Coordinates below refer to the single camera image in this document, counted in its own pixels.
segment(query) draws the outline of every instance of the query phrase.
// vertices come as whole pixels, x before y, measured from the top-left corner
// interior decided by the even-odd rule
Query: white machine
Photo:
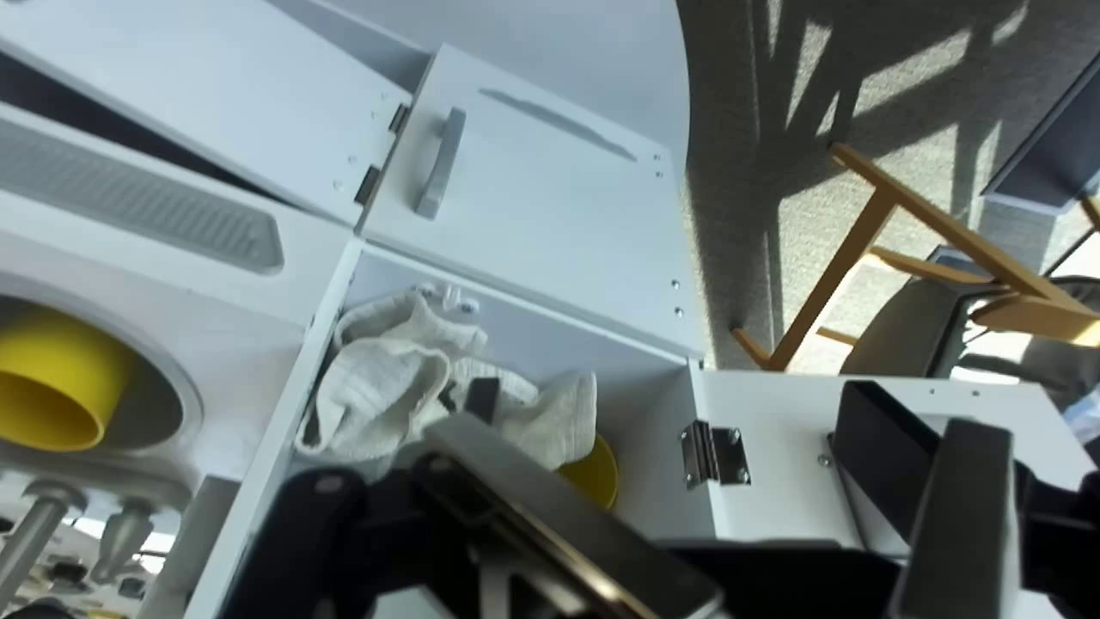
[[[34,134],[212,191],[212,214],[269,215],[280,248],[217,256],[202,235],[119,230],[134,215],[103,219],[86,191],[75,205],[48,191],[3,196],[13,201],[0,224],[5,297],[71,309],[119,332],[166,383],[192,383],[200,438],[166,448],[166,464],[240,477],[208,561],[189,557],[206,563],[196,591],[181,584],[159,614],[217,614],[263,504],[301,464],[288,444],[339,309],[403,290],[482,322],[489,360],[531,383],[597,375],[597,422],[621,467],[614,511],[637,530],[857,544],[836,471],[820,464],[838,383],[697,368],[703,314],[666,149],[461,49],[432,52],[410,94],[269,3],[0,3],[0,52],[286,201],[9,111]],[[891,389],[922,411],[1007,422],[1047,481],[1087,471],[1029,386]],[[712,438],[703,422],[740,430],[735,481],[693,467],[692,444]]]

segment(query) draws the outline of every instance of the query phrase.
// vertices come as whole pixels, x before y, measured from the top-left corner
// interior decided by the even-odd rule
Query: metal latch
[[[701,481],[751,485],[747,440],[735,426],[712,426],[703,418],[693,418],[681,430],[681,455],[688,487]]]

